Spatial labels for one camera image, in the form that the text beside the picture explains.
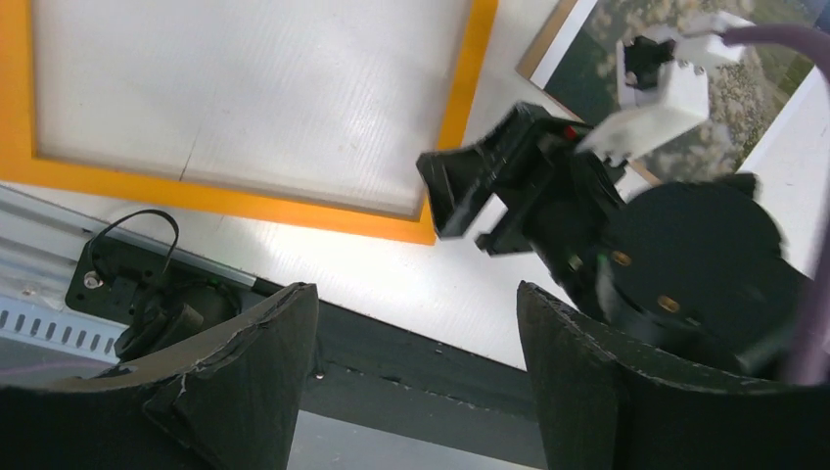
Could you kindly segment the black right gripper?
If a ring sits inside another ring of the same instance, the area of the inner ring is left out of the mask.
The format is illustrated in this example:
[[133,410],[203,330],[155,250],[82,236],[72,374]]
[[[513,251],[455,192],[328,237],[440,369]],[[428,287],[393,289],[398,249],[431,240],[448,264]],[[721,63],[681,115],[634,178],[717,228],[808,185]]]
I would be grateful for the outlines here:
[[437,236],[463,237],[494,195],[506,211],[477,247],[490,256],[535,253],[577,309],[598,310],[601,233],[624,205],[617,184],[626,166],[576,151],[590,129],[519,102],[484,139],[421,154],[416,168]]

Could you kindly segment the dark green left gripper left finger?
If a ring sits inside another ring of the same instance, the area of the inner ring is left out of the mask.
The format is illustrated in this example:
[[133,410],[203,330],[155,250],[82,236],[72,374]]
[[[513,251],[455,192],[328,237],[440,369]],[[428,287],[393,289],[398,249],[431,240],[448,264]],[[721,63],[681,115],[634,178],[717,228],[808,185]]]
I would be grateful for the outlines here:
[[1,389],[5,469],[283,469],[318,322],[295,283],[92,378]]

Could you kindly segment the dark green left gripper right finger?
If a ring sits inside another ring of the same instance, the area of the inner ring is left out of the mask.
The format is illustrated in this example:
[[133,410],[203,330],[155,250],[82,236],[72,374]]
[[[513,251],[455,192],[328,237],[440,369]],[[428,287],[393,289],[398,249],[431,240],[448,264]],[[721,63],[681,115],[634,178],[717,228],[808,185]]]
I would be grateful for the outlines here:
[[655,349],[530,282],[517,319],[552,469],[825,469],[829,390]]

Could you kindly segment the landscape photo print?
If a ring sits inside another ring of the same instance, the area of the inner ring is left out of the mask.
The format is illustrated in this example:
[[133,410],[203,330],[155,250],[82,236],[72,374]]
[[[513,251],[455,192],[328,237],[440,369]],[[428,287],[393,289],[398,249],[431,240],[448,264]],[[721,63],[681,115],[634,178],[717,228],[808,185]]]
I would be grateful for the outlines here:
[[[580,120],[597,123],[618,107],[615,46],[655,24],[684,29],[704,12],[726,11],[755,24],[829,29],[826,1],[596,1],[543,90]],[[638,159],[634,169],[658,183],[735,172],[811,71],[805,56],[777,46],[748,49],[740,64],[709,75],[710,118]]]

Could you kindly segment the yellow wooden picture frame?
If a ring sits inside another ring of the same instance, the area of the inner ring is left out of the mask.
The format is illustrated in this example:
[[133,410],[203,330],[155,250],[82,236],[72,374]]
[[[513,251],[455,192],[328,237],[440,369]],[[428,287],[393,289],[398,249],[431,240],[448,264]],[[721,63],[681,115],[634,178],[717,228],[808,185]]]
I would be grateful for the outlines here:
[[5,1],[1,178],[430,245],[494,1]]

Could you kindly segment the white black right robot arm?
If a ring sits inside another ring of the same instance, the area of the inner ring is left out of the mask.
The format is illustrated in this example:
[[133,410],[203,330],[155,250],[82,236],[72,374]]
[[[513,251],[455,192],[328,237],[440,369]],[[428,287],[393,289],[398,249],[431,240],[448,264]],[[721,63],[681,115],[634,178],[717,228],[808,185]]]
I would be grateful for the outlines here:
[[775,378],[807,278],[756,178],[664,183],[583,147],[591,125],[518,103],[481,140],[417,161],[441,239],[491,197],[478,248],[536,254],[566,293],[523,282],[517,319],[551,469],[825,469],[829,388]]

